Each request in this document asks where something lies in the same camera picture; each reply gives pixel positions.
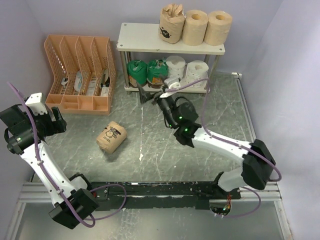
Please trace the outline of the green brown roll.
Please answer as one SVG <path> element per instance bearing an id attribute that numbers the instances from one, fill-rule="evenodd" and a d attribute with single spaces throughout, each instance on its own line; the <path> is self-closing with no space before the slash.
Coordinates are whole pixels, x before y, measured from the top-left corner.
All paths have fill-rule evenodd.
<path id="1" fill-rule="evenodd" d="M 166 61 L 163 59 L 151 60 L 147 64 L 147 84 L 149 87 L 154 89 L 161 88 L 162 85 L 159 85 L 159 74 L 168 76 L 168 66 Z"/>
<path id="2" fill-rule="evenodd" d="M 147 84 L 147 64 L 143 60 L 132 60 L 126 67 L 129 84 L 133 88 L 137 88 L 138 84 L 142 87 Z"/>

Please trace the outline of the white dotted paper roll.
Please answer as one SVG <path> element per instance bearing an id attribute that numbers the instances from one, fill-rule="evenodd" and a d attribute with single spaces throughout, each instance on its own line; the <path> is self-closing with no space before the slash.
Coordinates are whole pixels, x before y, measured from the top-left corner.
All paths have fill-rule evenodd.
<path id="1" fill-rule="evenodd" d="M 184 77 L 186 61 L 178 55 L 171 55 L 166 58 L 165 63 L 168 67 L 168 78 L 178 77 L 181 80 Z"/>
<path id="2" fill-rule="evenodd" d="M 202 60 L 194 60 L 186 63 L 181 71 L 182 80 L 180 81 L 180 84 L 184 87 L 197 80 L 207 79 L 209 66 Z"/>

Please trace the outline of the plain brown paper roll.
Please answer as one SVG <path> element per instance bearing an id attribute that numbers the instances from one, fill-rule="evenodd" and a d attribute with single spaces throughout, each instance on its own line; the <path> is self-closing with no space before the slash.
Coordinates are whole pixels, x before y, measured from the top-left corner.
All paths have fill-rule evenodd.
<path id="1" fill-rule="evenodd" d="M 208 15 L 201 10 L 189 10 L 182 31 L 182 41 L 188 46 L 198 46 L 204 41 Z"/>
<path id="2" fill-rule="evenodd" d="M 208 23 L 204 42 L 211 46 L 219 46 L 226 42 L 233 17 L 225 11 L 213 11 L 208 14 Z"/>

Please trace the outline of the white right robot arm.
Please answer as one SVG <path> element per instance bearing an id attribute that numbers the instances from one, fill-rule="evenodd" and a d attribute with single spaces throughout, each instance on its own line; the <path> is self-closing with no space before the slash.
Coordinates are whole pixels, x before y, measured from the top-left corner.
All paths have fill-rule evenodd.
<path id="1" fill-rule="evenodd" d="M 155 93 L 145 91 L 138 84 L 140 102 L 152 101 L 159 106 L 165 126 L 175 130 L 174 136 L 181 145 L 217 152 L 240 165 L 217 175 L 212 186 L 216 198 L 223 199 L 229 192 L 245 186 L 264 190 L 276 169 L 276 162 L 266 144 L 259 139 L 254 142 L 232 139 L 208 130 L 204 123 L 198 124 L 199 115 L 193 103 L 184 96 L 173 98 L 183 89 L 180 81 L 178 77 L 168 78 Z"/>

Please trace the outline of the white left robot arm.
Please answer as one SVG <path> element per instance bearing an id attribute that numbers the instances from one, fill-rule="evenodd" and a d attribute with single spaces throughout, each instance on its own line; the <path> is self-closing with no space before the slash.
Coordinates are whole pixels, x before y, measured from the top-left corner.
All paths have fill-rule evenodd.
<path id="1" fill-rule="evenodd" d="M 59 108 L 36 114 L 32 110 L 24 112 L 15 104 L 1 111 L 0 119 L 7 126 L 4 139 L 8 150 L 27 162 L 47 189 L 54 207 L 50 217 L 71 230 L 91 218 L 99 206 L 93 186 L 82 173 L 66 177 L 45 141 L 46 137 L 67 130 Z"/>

